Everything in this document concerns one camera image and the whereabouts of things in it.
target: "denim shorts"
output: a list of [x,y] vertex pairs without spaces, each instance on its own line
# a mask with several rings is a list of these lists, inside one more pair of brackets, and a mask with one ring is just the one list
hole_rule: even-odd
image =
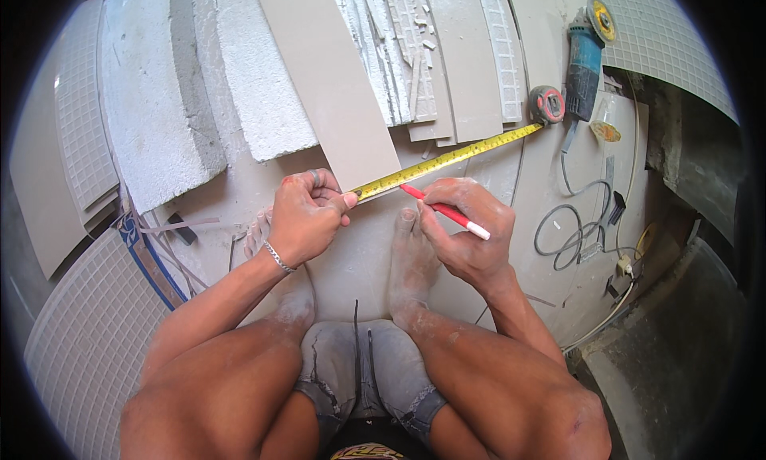
[[319,322],[301,351],[294,388],[314,403],[320,450],[346,420],[372,417],[391,417],[430,448],[430,425],[446,400],[428,379],[415,342],[393,322]]

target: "grinder cutting disc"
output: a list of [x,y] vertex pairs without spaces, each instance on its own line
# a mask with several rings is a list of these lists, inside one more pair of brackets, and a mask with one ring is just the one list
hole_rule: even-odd
[[618,37],[618,27],[603,1],[588,0],[588,20],[604,44],[614,43]]

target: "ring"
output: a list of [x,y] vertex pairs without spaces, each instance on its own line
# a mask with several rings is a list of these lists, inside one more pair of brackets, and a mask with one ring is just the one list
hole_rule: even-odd
[[320,180],[320,173],[316,172],[314,169],[309,169],[309,172],[314,177],[314,187],[319,187],[322,185],[322,182]]

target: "red pencil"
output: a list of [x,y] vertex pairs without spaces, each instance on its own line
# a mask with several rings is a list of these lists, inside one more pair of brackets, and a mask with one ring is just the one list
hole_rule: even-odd
[[[423,199],[424,195],[421,191],[417,190],[415,187],[408,186],[407,184],[402,184],[401,186],[402,190],[404,190],[407,194],[409,194],[412,197],[415,197],[416,199]],[[435,203],[435,204],[428,204],[433,210],[438,211],[442,213],[443,215],[449,217],[459,225],[462,225],[475,235],[478,235],[480,238],[484,240],[490,239],[490,233],[484,229],[479,224],[474,223],[467,217],[465,217],[463,214],[457,212],[455,209],[447,206],[446,204],[442,203]]]

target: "bare foot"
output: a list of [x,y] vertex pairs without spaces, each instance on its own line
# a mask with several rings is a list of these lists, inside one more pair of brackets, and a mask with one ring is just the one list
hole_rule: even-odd
[[[256,221],[247,230],[244,254],[248,259],[258,253],[263,240],[269,237],[271,212],[271,207],[265,212],[260,211]],[[306,328],[314,323],[316,314],[314,287],[305,266],[301,265],[296,272],[282,279],[271,291],[280,298],[280,304],[276,311],[269,314],[269,318],[288,324],[301,321],[302,326]]]
[[407,331],[407,319],[413,311],[428,308],[428,291],[436,282],[440,265],[434,248],[421,232],[417,212],[402,209],[394,222],[388,278],[388,310],[399,328]]

